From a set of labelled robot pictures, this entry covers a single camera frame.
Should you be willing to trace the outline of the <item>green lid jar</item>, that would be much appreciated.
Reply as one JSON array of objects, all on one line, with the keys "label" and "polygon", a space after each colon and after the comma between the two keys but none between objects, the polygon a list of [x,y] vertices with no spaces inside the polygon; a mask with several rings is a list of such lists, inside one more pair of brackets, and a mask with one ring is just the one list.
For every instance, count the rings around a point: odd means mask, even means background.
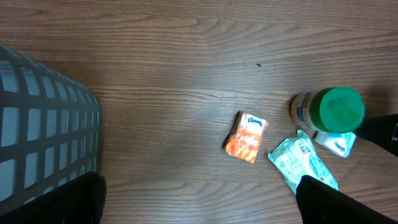
[{"label": "green lid jar", "polygon": [[290,117],[297,126],[326,133],[354,131],[365,111],[361,95],[343,86],[301,93],[290,104]]}]

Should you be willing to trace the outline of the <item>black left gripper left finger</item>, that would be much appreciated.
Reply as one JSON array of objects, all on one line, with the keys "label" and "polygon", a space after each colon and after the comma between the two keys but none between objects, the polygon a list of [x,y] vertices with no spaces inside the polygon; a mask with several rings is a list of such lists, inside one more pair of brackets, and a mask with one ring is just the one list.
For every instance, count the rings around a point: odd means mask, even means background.
[{"label": "black left gripper left finger", "polygon": [[1,224],[99,224],[103,216],[105,201],[105,178],[96,172],[87,172],[1,215]]}]

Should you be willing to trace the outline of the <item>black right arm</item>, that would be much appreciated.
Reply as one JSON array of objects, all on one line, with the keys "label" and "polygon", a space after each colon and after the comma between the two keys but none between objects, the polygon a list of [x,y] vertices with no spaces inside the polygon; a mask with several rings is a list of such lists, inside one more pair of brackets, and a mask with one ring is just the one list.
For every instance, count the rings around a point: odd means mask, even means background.
[{"label": "black right arm", "polygon": [[397,156],[397,114],[366,118],[354,133]]}]

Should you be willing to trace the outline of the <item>mint green wipes packet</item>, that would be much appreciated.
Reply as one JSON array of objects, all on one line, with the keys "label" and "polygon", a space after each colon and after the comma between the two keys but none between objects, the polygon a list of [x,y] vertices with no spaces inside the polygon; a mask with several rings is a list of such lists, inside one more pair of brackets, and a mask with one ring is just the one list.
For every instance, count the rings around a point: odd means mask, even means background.
[{"label": "mint green wipes packet", "polygon": [[304,175],[309,175],[339,190],[337,181],[316,154],[309,136],[302,130],[297,131],[296,137],[284,139],[268,153],[268,158],[282,174],[294,194]]}]

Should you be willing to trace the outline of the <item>orange tissue packet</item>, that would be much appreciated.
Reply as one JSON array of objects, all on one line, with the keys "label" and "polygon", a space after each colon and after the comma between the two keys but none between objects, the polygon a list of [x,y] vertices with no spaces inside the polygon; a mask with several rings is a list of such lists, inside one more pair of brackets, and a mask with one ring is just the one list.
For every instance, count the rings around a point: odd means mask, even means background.
[{"label": "orange tissue packet", "polygon": [[230,156],[253,164],[262,142],[263,132],[268,125],[267,120],[240,111],[226,138],[224,151]]}]

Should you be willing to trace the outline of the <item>teal candy packet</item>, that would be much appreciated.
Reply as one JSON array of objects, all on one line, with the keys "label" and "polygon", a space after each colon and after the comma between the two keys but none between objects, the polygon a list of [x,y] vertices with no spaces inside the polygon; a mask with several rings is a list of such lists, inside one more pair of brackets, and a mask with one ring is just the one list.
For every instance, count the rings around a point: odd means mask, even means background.
[{"label": "teal candy packet", "polygon": [[354,133],[326,133],[319,131],[315,142],[339,157],[348,157],[356,140]]}]

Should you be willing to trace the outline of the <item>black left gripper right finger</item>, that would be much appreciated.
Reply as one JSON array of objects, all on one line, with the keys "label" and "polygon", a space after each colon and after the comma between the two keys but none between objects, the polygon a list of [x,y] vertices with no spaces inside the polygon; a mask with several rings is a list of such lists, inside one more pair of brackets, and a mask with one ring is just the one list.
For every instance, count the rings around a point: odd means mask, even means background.
[{"label": "black left gripper right finger", "polygon": [[397,224],[309,175],[301,178],[295,196],[303,224]]}]

